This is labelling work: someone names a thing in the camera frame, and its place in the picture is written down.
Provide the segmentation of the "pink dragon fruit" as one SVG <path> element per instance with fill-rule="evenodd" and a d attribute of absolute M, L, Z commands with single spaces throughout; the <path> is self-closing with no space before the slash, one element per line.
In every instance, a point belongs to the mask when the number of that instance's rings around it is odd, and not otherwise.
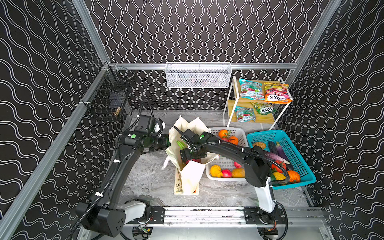
<path fill-rule="evenodd" d="M 180 150 L 184 150 L 188 148 L 188 145 L 185 142 L 182 141 L 176 141 L 177 145 L 179 146 Z M 191 159 L 191 160 L 182 160 L 182 162 L 187 165 L 190 161 L 194 161 L 197 163 L 201 163 L 200 159 Z"/>

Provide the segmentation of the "cream canvas grocery bag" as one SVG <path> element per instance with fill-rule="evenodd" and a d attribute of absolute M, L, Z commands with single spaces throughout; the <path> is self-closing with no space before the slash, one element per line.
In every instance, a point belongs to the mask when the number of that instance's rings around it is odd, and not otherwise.
<path fill-rule="evenodd" d="M 183 117 L 179 117 L 174 123 L 173 127 L 169 130 L 169 140 L 171 146 L 166 149 L 167 158 L 164 167 L 168 162 L 176 167 L 175 172 L 175 195 L 198 195 L 199 182 L 202 178 L 206 166 L 214 160 L 219 158 L 219 155 L 207 153 L 206 157 L 197 158 L 192 160 L 183 160 L 181 156 L 180 143 L 183 142 L 181 134 L 179 134 L 174 127 L 181 131 L 191 130 L 194 134 L 202 134 L 203 132 L 210 132 L 210 129 L 200 120 L 199 117 L 191 122 L 186 121 Z"/>

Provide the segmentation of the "orange tangerine with leaves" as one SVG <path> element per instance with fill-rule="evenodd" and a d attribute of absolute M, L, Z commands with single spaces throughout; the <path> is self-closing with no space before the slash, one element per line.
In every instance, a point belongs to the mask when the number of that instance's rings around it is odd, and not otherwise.
<path fill-rule="evenodd" d="M 220 139 L 228 139 L 230 137 L 230 131 L 223 129 L 218 132 Z"/>

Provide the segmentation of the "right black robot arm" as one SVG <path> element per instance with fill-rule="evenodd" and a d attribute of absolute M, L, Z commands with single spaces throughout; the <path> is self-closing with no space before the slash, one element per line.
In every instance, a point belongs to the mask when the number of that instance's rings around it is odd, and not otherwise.
<path fill-rule="evenodd" d="M 264 150 L 260 147 L 251 149 L 222 141 L 208 132 L 199 135 L 190 130 L 184 132 L 178 130 L 178 133 L 188 146 L 187 149 L 180 151 L 183 162 L 205 158 L 208 153 L 230 159 L 244 167 L 245 180 L 256 188 L 259 209 L 268 214 L 277 209 L 278 203 L 274 198 L 272 185 L 285 184 L 290 180 L 290 176 L 281 164 L 267 157 Z M 286 177 L 284 180 L 271 181 L 270 169 L 272 165 L 283 172 Z"/>

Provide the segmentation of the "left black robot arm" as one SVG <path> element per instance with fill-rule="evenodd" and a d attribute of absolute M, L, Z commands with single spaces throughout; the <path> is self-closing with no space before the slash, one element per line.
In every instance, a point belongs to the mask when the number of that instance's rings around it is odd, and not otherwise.
<path fill-rule="evenodd" d="M 78 220 L 67 239 L 72 239 L 79 226 L 99 233 L 100 237 L 116 237 L 126 224 L 134 222 L 145 225 L 153 220 L 150 203 L 133 200 L 119 206 L 119 199 L 123 186 L 140 156 L 165 150 L 170 145 L 167 134 L 125 131 L 118 136 L 115 141 L 115 157 L 106 177 L 88 202 L 78 203 Z"/>

